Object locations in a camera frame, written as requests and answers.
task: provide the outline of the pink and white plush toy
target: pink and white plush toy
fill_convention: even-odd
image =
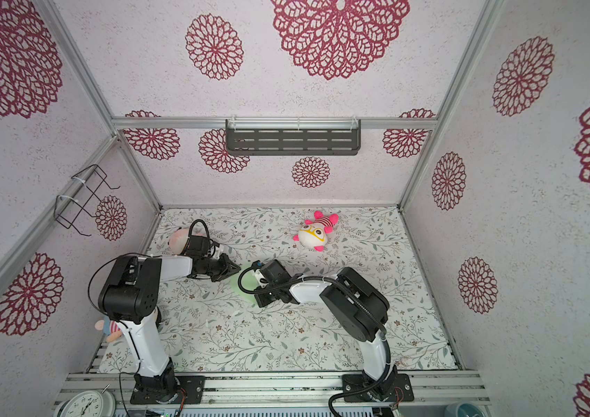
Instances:
[[[303,244],[309,249],[323,252],[323,247],[328,242],[328,233],[332,233],[332,226],[339,222],[339,215],[332,214],[330,217],[318,211],[314,213],[315,221],[305,220],[304,225],[293,240]]]

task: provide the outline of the white floral table surface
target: white floral table surface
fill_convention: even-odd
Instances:
[[[323,252],[292,240],[314,209],[172,209],[156,231],[149,254],[168,254],[167,241],[194,219],[231,247],[239,265],[277,258],[290,274],[335,273],[348,265],[390,302],[386,325],[392,358],[401,369],[456,369],[394,207],[322,208],[340,221]],[[357,342],[323,305],[250,304],[227,280],[180,278],[162,283],[158,305],[161,341],[177,371],[357,370]],[[135,371],[124,338],[110,344],[99,371]]]

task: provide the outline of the white clock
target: white clock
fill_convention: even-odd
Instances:
[[[56,407],[54,417],[112,417],[116,401],[109,391],[84,391]]]

